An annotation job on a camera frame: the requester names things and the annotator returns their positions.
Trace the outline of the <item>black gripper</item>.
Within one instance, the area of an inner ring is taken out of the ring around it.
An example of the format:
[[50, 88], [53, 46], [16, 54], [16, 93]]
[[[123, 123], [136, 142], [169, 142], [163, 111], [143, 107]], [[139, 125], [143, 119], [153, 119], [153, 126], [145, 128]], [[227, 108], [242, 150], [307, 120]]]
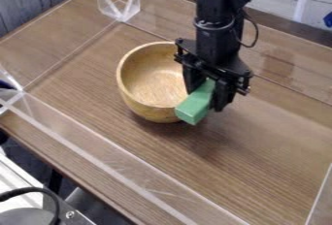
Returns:
[[248, 93], [252, 72], [240, 61], [243, 19], [228, 22], [194, 20], [195, 39], [178, 38], [175, 61], [183, 66], [186, 93], [190, 94], [206, 81], [215, 80], [211, 108], [220, 112], [231, 102], [234, 94]]

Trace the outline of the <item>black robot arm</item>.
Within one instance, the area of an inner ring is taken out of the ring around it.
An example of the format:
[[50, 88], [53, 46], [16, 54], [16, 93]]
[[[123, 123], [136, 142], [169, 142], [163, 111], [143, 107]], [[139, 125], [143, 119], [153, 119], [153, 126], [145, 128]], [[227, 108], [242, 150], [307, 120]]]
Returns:
[[186, 91], [214, 82], [208, 108], [219, 112], [236, 94], [248, 92], [252, 71], [239, 58], [243, 10], [250, 0], [195, 0], [195, 38], [175, 40], [175, 61], [183, 66]]

